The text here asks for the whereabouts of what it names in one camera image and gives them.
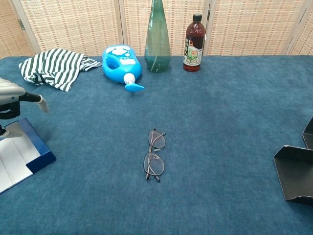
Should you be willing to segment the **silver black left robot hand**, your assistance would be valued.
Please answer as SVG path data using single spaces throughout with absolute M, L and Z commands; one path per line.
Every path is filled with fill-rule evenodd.
M 46 100 L 40 94 L 28 93 L 23 87 L 9 80 L 0 79 L 0 119 L 7 120 L 21 114 L 20 102 L 34 102 L 45 112 L 49 112 Z

